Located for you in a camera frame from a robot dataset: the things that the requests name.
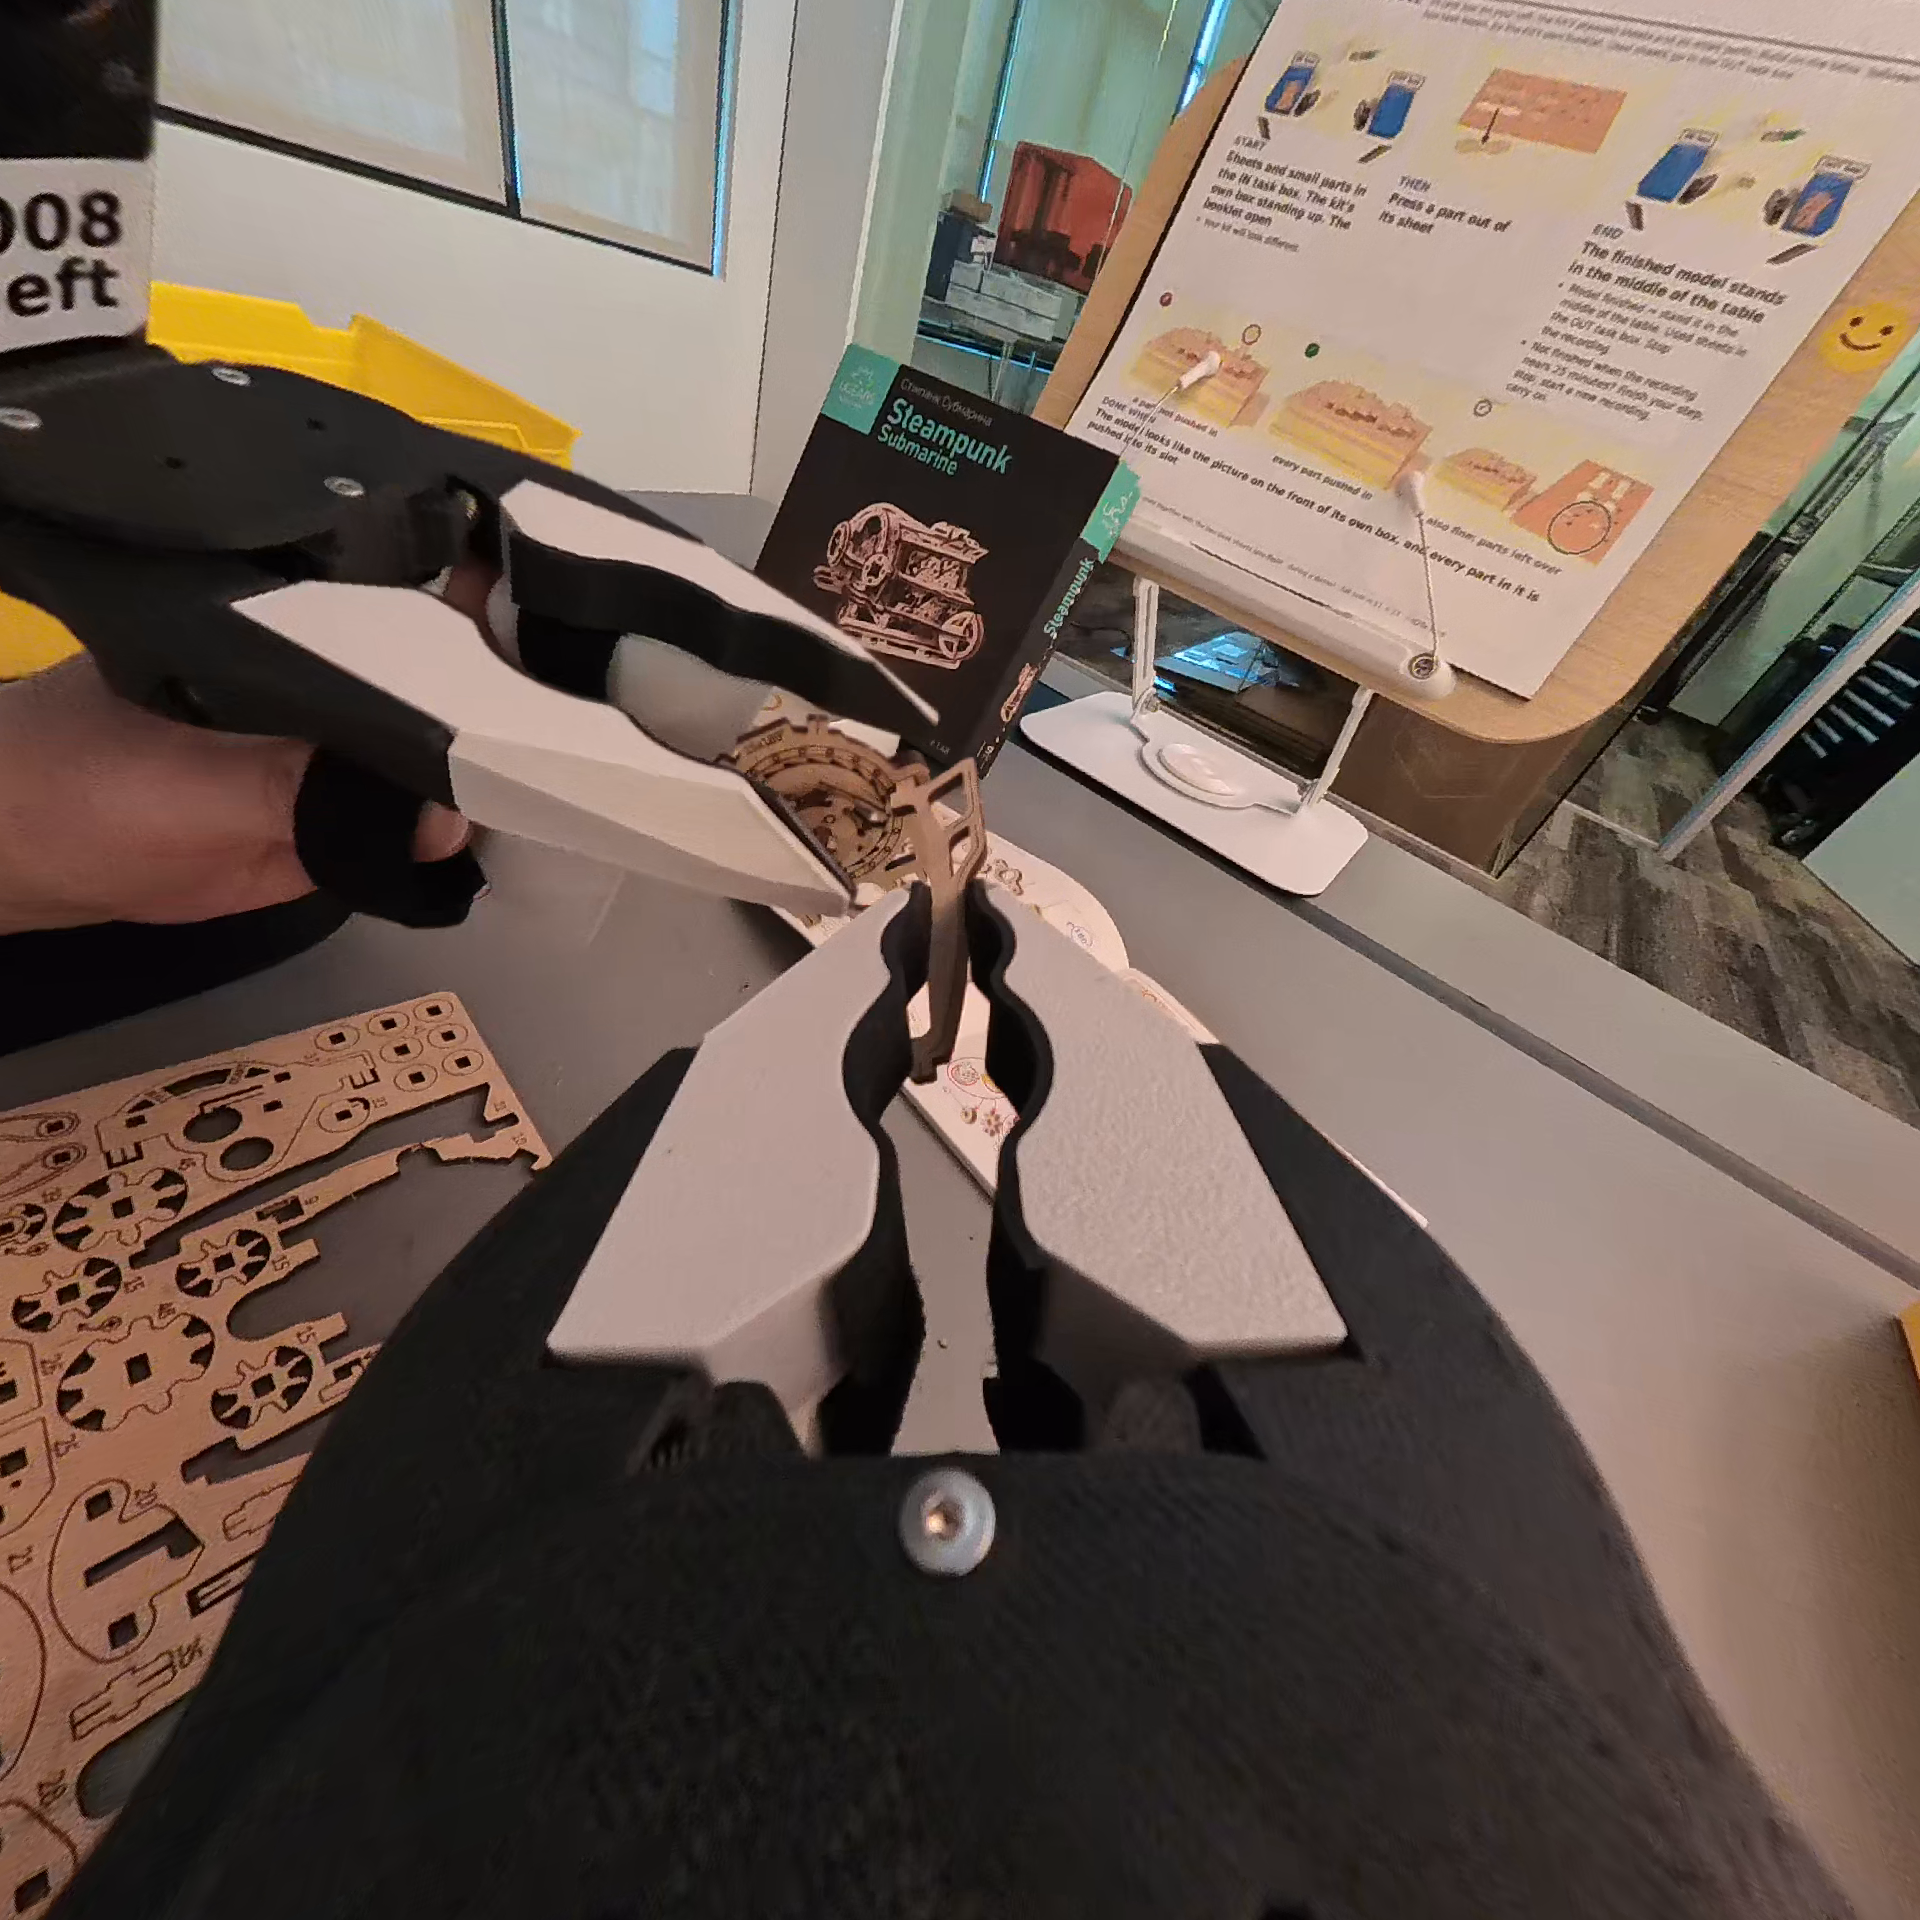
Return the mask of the orange 3D printer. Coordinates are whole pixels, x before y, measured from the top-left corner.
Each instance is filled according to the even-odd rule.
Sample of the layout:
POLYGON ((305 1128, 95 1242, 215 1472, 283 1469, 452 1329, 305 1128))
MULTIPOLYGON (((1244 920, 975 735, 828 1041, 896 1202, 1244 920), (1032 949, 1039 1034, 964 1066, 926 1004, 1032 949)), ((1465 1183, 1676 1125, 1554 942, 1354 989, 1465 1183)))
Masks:
POLYGON ((999 200, 994 264, 1089 294, 1135 189, 1099 160, 1022 138, 999 200))

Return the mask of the assembly instruction booklet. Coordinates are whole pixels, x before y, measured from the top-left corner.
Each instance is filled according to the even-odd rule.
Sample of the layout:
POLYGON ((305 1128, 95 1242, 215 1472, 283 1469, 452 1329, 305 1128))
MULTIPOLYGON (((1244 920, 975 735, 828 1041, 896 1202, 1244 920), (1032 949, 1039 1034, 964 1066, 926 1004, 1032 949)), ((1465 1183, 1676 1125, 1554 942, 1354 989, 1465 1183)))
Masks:
MULTIPOLYGON (((1089 950, 1193 1041, 1217 1039, 1160 980, 1130 964, 1119 920, 1081 880, 998 834, 991 834, 982 878, 1089 950)), ((968 986, 950 1062, 938 1079, 905 1088, 929 1128, 945 1140, 984 1193, 994 1193, 1001 1142, 1017 1125, 1015 1104, 988 1071, 991 1020, 988 999, 978 986, 968 986)))

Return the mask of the black model kit box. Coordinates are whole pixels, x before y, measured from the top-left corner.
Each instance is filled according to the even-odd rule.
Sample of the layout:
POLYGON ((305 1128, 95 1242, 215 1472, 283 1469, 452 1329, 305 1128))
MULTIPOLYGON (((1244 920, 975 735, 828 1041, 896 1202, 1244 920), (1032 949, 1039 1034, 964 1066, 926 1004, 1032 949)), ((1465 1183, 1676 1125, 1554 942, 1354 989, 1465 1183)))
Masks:
POLYGON ((1113 448, 848 344, 756 574, 859 640, 988 772, 1142 497, 1113 448))

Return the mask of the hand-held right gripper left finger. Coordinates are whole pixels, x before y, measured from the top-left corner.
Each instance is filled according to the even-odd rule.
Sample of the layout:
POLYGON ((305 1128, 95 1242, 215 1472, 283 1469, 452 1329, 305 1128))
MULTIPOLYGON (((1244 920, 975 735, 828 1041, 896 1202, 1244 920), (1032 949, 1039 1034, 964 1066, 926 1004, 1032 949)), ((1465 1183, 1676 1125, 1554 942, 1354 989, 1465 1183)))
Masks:
POLYGON ((547 1351, 769 1386, 831 1454, 890 1454, 923 1301, 883 1114, 923 908, 878 903, 690 1053, 547 1351))

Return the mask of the round wooden model assembly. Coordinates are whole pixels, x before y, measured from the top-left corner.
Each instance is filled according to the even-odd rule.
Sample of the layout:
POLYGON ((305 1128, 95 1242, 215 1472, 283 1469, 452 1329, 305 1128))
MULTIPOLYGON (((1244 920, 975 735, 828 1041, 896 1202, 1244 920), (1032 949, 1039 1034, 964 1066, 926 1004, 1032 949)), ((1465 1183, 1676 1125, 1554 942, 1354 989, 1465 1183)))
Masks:
POLYGON ((767 786, 852 881, 890 889, 913 872, 902 784, 929 774, 913 750, 873 745, 818 713, 783 714, 745 733, 732 764, 767 786))

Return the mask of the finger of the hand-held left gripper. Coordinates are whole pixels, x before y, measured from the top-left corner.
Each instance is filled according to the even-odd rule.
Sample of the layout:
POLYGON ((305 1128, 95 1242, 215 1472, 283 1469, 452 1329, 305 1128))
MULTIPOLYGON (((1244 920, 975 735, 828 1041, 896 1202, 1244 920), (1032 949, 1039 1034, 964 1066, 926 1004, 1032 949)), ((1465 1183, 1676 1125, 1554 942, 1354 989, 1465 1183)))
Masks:
POLYGON ((640 509, 520 480, 497 503, 494 647, 674 751, 732 751, 776 689, 939 750, 943 720, 828 617, 640 509))
POLYGON ((419 589, 294 582, 232 602, 308 735, 473 824, 793 913, 856 889, 780 804, 624 710, 527 679, 419 589))

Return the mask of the white tablet stand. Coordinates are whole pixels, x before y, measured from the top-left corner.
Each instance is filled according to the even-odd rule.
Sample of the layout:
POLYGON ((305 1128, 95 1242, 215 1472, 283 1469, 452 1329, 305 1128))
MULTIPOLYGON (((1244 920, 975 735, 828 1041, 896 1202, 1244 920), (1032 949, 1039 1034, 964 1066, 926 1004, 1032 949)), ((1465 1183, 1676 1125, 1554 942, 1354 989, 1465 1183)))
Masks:
POLYGON ((1376 694, 1135 570, 1106 565, 1068 617, 1017 740, 1274 893, 1316 897, 1378 839, 1483 876, 1359 790, 1376 694))

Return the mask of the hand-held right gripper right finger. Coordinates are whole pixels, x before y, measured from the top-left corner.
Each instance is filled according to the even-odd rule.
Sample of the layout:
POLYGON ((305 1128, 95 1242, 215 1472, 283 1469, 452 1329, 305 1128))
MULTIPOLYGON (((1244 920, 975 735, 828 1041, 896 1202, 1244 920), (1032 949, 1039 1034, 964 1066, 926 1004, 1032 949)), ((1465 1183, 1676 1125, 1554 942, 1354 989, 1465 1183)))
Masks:
POLYGON ((1347 1341, 1215 1057, 1001 886, 969 886, 999 1150, 988 1296, 1001 1448, 1081 1448, 1135 1386, 1347 1341))

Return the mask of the window with white frame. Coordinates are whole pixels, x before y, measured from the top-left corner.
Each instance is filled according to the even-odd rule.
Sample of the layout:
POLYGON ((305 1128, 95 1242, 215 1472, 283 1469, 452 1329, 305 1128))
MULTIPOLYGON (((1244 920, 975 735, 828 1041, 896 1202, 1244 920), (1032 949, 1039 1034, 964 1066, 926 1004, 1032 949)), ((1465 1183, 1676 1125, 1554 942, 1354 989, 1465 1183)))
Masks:
POLYGON ((732 4, 167 2, 161 102, 385 184, 718 272, 732 4))

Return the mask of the person's left hand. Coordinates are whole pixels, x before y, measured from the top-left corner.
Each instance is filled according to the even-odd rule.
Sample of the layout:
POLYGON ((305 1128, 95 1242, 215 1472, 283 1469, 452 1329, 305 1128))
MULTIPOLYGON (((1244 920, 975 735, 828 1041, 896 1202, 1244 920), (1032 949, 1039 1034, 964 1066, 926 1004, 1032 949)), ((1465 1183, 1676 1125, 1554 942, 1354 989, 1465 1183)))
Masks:
POLYGON ((319 896, 311 745, 182 725, 73 656, 3 686, 3 932, 183 925, 319 896))

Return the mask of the yellow smiley sticker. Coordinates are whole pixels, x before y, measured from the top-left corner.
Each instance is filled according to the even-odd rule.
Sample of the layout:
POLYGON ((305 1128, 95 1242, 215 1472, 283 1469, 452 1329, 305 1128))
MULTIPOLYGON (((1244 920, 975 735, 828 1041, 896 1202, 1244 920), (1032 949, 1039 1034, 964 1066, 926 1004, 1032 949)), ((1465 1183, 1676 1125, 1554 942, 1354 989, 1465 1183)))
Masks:
POLYGON ((1815 336, 1817 357, 1836 372, 1880 372, 1896 362, 1918 327, 1911 304, 1890 300, 1839 302, 1815 336))

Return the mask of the yellow plastic bin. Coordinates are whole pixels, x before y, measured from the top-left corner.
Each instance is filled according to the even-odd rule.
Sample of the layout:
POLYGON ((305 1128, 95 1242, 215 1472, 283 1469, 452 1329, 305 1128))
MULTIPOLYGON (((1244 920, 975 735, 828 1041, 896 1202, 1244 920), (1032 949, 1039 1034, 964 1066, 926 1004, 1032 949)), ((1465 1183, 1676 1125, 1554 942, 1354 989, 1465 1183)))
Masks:
POLYGON ((576 424, 368 314, 326 327, 294 302, 161 280, 152 290, 152 336, 185 362, 300 372, 427 424, 574 466, 576 424))

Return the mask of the wooden laser-cut parts sheet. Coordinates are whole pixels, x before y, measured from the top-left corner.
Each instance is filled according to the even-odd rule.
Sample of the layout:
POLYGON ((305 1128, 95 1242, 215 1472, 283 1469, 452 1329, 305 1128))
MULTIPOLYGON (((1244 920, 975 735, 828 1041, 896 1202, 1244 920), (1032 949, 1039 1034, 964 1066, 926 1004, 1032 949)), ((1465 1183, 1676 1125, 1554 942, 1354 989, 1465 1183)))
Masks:
POLYGON ((311 1436, 378 1343, 287 1312, 407 1168, 553 1156, 452 992, 4 1113, 3 1893, 46 1916, 106 1836, 83 1778, 199 1684, 311 1436))

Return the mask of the instruction poster on stand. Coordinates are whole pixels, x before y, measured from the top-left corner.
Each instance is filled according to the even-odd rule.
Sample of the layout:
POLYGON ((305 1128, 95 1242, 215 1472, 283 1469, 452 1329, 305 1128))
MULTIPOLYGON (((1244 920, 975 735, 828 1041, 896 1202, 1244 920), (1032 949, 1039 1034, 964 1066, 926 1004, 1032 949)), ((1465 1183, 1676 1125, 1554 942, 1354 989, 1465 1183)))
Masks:
MULTIPOLYGON (((1154 245, 1265 29, 1248 53, 1226 61, 1218 78, 1193 93, 1164 134, 1120 228, 1111 264, 1095 280, 1089 309, 1048 383, 1040 412, 1049 423, 1072 429, 1072 409, 1113 342, 1154 245)), ((1843 292, 1843 302, 1856 300, 1890 300, 1916 309, 1916 199, 1843 292)), ((1770 535, 1777 518, 1793 516, 1796 492, 1815 481, 1843 428, 1859 421, 1886 369, 1916 349, 1914 334, 1899 359, 1883 369, 1836 372, 1817 357, 1824 325, 1767 389, 1761 407, 1547 684, 1528 698, 1464 671, 1454 671, 1450 689, 1375 671, 1369 656, 1342 653, 1296 633, 1255 607, 1250 591, 1220 591, 1190 580, 1167 562, 1142 558, 1130 533, 1120 538, 1119 565, 1160 584, 1164 593, 1180 593, 1230 617, 1369 687, 1376 705, 1361 733, 1361 797, 1380 799, 1391 821, 1496 871, 1569 790, 1586 756, 1644 701, 1657 704, 1688 686, 1696 663, 1719 645, 1719 628, 1745 620, 1742 599, 1753 593, 1751 577, 1764 577, 1771 567, 1770 535)))

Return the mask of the curved wooden model part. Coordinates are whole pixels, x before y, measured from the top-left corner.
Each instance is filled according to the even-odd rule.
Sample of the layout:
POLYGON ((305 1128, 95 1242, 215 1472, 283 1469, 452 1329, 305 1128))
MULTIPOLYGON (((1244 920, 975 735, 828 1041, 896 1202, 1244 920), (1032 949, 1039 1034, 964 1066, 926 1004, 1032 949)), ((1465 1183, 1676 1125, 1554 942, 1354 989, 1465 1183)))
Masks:
POLYGON ((934 774, 904 772, 887 817, 902 831, 890 872, 918 872, 929 889, 929 1029, 913 1038, 911 1079, 929 1085, 951 1061, 969 992, 969 889, 988 857, 977 759, 934 774))

